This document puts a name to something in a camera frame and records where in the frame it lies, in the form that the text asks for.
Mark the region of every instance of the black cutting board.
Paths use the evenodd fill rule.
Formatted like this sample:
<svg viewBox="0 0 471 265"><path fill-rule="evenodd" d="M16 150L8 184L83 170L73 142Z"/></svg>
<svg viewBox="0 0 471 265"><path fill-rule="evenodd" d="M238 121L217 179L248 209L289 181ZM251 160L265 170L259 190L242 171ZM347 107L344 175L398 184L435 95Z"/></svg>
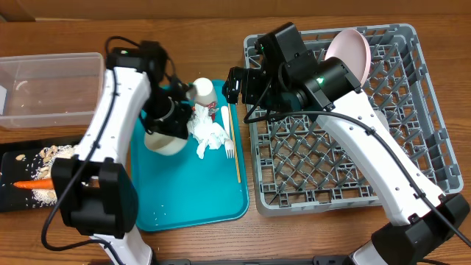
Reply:
<svg viewBox="0 0 471 265"><path fill-rule="evenodd" d="M31 190L16 188L13 183L32 180L31 175L43 165L41 157L36 157L42 148L52 145L73 146L81 139L82 135L76 135L0 144L0 213L41 208L41 203L32 198ZM26 155L26 159L16 160L19 155Z"/></svg>

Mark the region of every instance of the teal tray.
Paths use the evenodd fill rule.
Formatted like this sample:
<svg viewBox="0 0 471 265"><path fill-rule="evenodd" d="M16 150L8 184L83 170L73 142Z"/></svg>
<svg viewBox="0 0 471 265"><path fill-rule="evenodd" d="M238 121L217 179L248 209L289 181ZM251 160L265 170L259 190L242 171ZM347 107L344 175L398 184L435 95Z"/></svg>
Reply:
<svg viewBox="0 0 471 265"><path fill-rule="evenodd" d="M227 105L222 95L224 81L214 80L218 107ZM237 111L231 105L238 166L227 159L224 146L206 149L205 158L196 154L198 142L191 135L176 155L163 156L144 146L144 128L136 122L131 140L132 182L138 192L137 226L147 232L169 230L241 218L249 207L247 176L238 130ZM216 122L222 125L220 112Z"/></svg>

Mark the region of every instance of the white cup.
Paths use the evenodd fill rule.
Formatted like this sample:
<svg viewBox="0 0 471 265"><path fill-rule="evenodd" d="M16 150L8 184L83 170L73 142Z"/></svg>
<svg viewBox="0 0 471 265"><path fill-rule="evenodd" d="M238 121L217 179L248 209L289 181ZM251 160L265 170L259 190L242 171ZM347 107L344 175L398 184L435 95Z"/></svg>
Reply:
<svg viewBox="0 0 471 265"><path fill-rule="evenodd" d="M161 155L175 155L185 147L188 140L160 133L145 134L144 145L147 149Z"/></svg>
<svg viewBox="0 0 471 265"><path fill-rule="evenodd" d="M211 80L201 77L194 80L193 85L196 87L195 103L205 107L213 102L217 103L218 97Z"/></svg>

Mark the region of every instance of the wooden table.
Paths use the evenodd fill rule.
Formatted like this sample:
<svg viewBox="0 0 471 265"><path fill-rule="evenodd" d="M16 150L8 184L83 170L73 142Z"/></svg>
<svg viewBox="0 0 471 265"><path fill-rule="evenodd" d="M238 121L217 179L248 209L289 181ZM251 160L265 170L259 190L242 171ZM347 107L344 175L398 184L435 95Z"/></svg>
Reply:
<svg viewBox="0 0 471 265"><path fill-rule="evenodd" d="M310 18L188 19L154 21L73 21L0 24L0 57L27 54L101 52L111 35L158 40L187 82L197 77L225 79L230 67L242 66L242 43L249 34L268 32L293 21L299 30L409 23L419 35L428 70L464 176L462 194L471 202L471 15L346 16ZM246 113L238 107L239 117ZM84 127L0 131L0 142L84 133ZM311 258L347 254L388 221L380 207L301 216L266 218L255 208L249 129L240 126L250 192L247 214L234 222L143 233L158 258L191 260ZM107 259L98 246L65 252L45 250L40 229L49 210L0 214L0 264L83 264ZM461 226L471 236L471 218ZM83 240L56 216L49 231L55 245ZM471 251L454 237L429 258L468 264Z"/></svg>

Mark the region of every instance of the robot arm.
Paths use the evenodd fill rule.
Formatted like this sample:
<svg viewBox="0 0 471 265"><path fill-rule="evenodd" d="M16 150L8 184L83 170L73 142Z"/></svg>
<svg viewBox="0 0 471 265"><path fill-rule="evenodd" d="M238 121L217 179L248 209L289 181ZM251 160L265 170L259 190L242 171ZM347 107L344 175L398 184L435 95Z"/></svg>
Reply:
<svg viewBox="0 0 471 265"><path fill-rule="evenodd" d="M367 42L364 41L363 45L358 52L369 54ZM329 57L318 63L314 52L307 50L292 23L259 37L255 50L263 55L261 69L230 69L223 87L227 101L237 104L238 94L242 93L242 102L253 105L244 119L246 123L263 119L273 121L290 113L306 114L310 120L316 121L341 144L361 170L390 221L373 233L371 241L343 261L344 264L416 264L453 236L452 228L437 216L446 216L452 226L458 227L470 212L470 207L460 194L446 197L411 162L383 127L367 95L361 90L360 80L366 79L368 61L366 69L355 73L349 67L355 66L356 61L350 61L350 65L347 63L350 55ZM259 106L279 113L249 119ZM330 113L336 113L336 116L329 116Z"/></svg>
<svg viewBox="0 0 471 265"><path fill-rule="evenodd" d="M135 123L139 118L149 134L188 137L186 124L192 111L184 101L193 90L175 75L165 73L167 60L165 50L156 42L145 41L138 49L115 48L107 56L102 98L75 156L56 159L52 169L57 196L65 198L59 205L64 224L84 236L110 243L127 265L156 263L135 226L138 197L124 169ZM159 86L164 76L170 81L166 90ZM82 167L78 181L65 192ZM86 184L90 179L97 180L99 186ZM110 248L101 246L118 264Z"/></svg>

